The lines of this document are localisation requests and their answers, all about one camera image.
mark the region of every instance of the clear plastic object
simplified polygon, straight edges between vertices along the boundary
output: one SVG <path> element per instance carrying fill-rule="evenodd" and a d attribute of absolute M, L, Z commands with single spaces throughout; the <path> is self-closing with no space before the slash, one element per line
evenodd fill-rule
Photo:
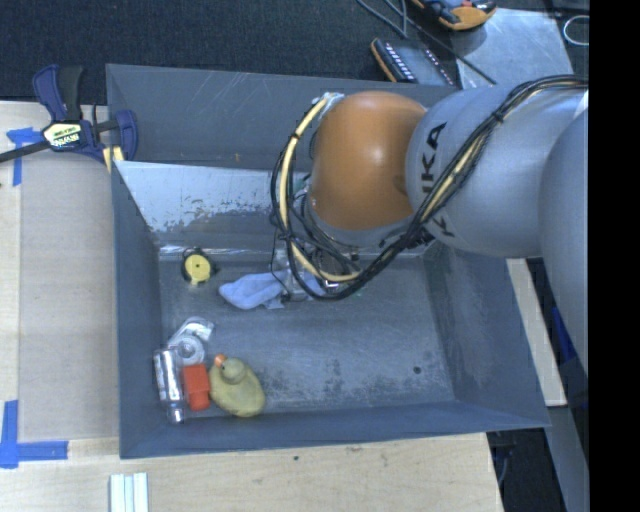
<path fill-rule="evenodd" d="M 205 318 L 192 316 L 169 338 L 167 347 L 175 350 L 182 366 L 200 363 L 210 366 L 214 355 L 210 341 L 214 327 Z"/>

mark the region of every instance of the metal sheet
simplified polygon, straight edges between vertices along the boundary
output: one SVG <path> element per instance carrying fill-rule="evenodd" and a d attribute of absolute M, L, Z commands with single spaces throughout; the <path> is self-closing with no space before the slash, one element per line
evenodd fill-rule
<path fill-rule="evenodd" d="M 500 85 L 572 74 L 556 20 L 545 13 L 499 8 L 478 30 L 457 33 L 453 48 Z M 462 87 L 489 85 L 458 61 Z"/>
<path fill-rule="evenodd" d="M 453 87 L 144 66 L 107 66 L 109 107 L 132 109 L 140 141 L 136 160 L 240 169 L 272 169 L 289 135 L 327 91 L 384 90 L 425 107 Z M 309 137 L 298 170 L 311 168 Z"/>
<path fill-rule="evenodd" d="M 274 228 L 265 208 L 265 169 L 275 163 L 310 91 L 323 91 L 329 82 L 133 67 L 114 72 L 110 97 L 118 108 L 136 111 L 141 127 L 166 119 L 157 109 L 166 94 L 195 87 L 170 108 L 177 116 L 173 126 L 185 131 L 155 124 L 158 140 L 143 143 L 147 151 L 158 150 L 150 156 L 161 165 L 120 163 L 112 176 L 122 457 L 548 424 L 504 260 L 434 244 L 426 252 L 403 254 L 358 294 L 336 303 L 240 311 L 218 295 L 222 283 L 268 271 Z M 370 84 L 338 85 L 355 91 Z M 428 89 L 375 86 L 426 102 L 438 98 Z M 261 124 L 264 119 L 256 121 L 256 130 L 244 138 L 243 127 L 256 115 L 255 108 L 244 107 L 266 90 L 268 104 L 278 108 L 263 112 L 273 114 L 269 127 Z M 229 139 L 222 127 L 236 136 Z M 212 143 L 205 128 L 220 138 Z M 169 133 L 177 141 L 170 141 Z M 158 147 L 160 141 L 166 145 Z M 260 151 L 240 151 L 238 159 L 237 147 Z M 305 151 L 299 156 L 301 171 L 309 160 Z M 244 187 L 251 190 L 248 196 Z M 181 252 L 193 245 L 219 268 L 195 287 L 180 273 Z M 193 413 L 205 417 L 168 424 L 151 378 L 151 354 L 193 315 L 216 324 L 216 350 L 241 357 L 256 370 L 267 395 L 263 414 L 241 420 L 211 406 Z"/>

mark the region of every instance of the wooden table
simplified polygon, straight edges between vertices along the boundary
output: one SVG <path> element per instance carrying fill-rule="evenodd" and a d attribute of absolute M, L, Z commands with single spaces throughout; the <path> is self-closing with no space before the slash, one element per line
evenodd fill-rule
<path fill-rule="evenodd" d="M 100 108 L 99 114 L 104 118 L 106 109 Z M 47 124 L 47 120 L 46 110 L 38 104 L 0 102 L 0 151 L 14 147 L 4 136 L 7 130 L 27 126 L 39 129 Z M 24 159 L 25 180 L 29 179 L 29 168 L 36 165 L 47 165 L 55 172 L 55 169 L 84 161 L 78 155 L 50 151 L 27 158 Z M 100 170 L 99 164 L 85 160 L 84 165 L 88 167 L 98 166 L 96 172 L 107 172 Z M 33 336 L 27 337 L 21 332 L 20 303 L 22 299 L 23 307 L 28 306 L 26 300 L 37 298 L 21 297 L 21 283 L 26 276 L 23 271 L 21 280 L 24 256 L 21 254 L 21 211 L 25 205 L 21 204 L 21 186 L 12 186 L 12 175 L 11 162 L 0 165 L 0 406 L 3 401 L 21 398 L 30 386 L 35 385 L 38 377 L 53 378 L 61 389 L 69 387 L 70 383 L 64 380 L 65 373 L 75 368 L 69 366 L 65 370 L 55 364 L 51 368 L 33 368 L 31 379 L 25 375 L 30 376 L 32 369 L 25 368 L 24 361 L 20 366 L 21 354 L 33 350 L 33 347 L 21 347 L 21 343 L 27 338 L 29 343 L 37 343 Z M 39 275 L 45 281 L 50 275 L 47 262 L 59 259 L 60 250 L 60 247 L 55 253 L 43 250 L 39 255 Z M 523 261 L 510 261 L 509 268 L 523 308 L 525 327 L 547 404 L 562 405 L 566 399 L 557 368 L 552 363 L 549 340 L 526 265 Z M 77 282 L 73 288 L 77 292 L 78 287 L 91 285 L 90 282 Z M 56 294 L 56 301 L 73 300 L 69 296 L 71 292 L 64 288 L 51 290 L 51 293 Z M 55 325 L 61 321 L 56 318 Z M 84 354 L 83 358 L 92 357 L 91 352 Z M 70 360 L 68 364 L 82 365 L 84 361 Z M 107 372 L 104 378 L 115 379 L 113 373 Z M 85 387 L 76 386 L 76 389 L 75 402 L 86 402 L 82 395 L 87 392 Z M 73 412 L 73 428 L 84 433 L 80 438 L 69 440 L 68 460 L 22 462 L 17 469 L 0 469 L 0 510 L 104 511 L 108 507 L 110 475 L 146 472 L 149 506 L 153 512 L 503 511 L 484 434 L 123 461 L 118 456 L 117 436 L 91 438 L 93 432 L 110 432 L 112 428 L 103 425 L 105 420 L 100 415 L 113 407 L 114 389 L 104 385 L 89 389 L 90 405 Z M 84 431 L 83 422 L 89 425 Z M 117 425 L 116 418 L 110 418 L 108 422 Z M 48 418 L 45 417 L 42 423 L 46 427 Z"/>

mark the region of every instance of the blue tape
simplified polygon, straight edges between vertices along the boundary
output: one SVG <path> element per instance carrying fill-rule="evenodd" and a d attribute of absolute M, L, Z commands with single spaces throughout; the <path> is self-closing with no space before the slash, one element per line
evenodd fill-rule
<path fill-rule="evenodd" d="M 66 460 L 68 441 L 18 443 L 18 401 L 4 404 L 2 437 L 0 438 L 0 468 L 15 469 L 20 462 Z"/>
<path fill-rule="evenodd" d="M 9 130 L 7 137 L 16 145 L 16 149 L 20 149 L 25 144 L 44 140 L 42 134 L 31 127 Z M 22 158 L 16 158 L 13 162 L 13 186 L 16 187 L 20 183 L 22 183 Z"/>

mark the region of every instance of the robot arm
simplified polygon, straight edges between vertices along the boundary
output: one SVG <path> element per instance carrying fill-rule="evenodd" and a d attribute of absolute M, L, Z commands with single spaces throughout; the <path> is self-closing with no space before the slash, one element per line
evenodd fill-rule
<path fill-rule="evenodd" d="M 347 96 L 323 113 L 307 187 L 293 196 L 295 146 L 329 98 L 318 101 L 272 180 L 292 273 L 304 268 L 326 293 L 302 279 L 300 286 L 320 300 L 346 298 L 432 237 L 488 256 L 542 256 L 557 276 L 571 268 L 585 277 L 586 187 L 575 183 L 586 183 L 587 87 L 573 76 L 548 77 L 460 91 L 429 111 L 388 92 Z M 572 200 L 555 197 L 560 190 Z M 364 253 L 375 257 L 364 264 Z M 551 278 L 559 301 L 568 294 L 586 304 L 586 280 L 573 280 L 583 283 L 584 300 L 575 284 L 565 293 L 562 280 Z"/>

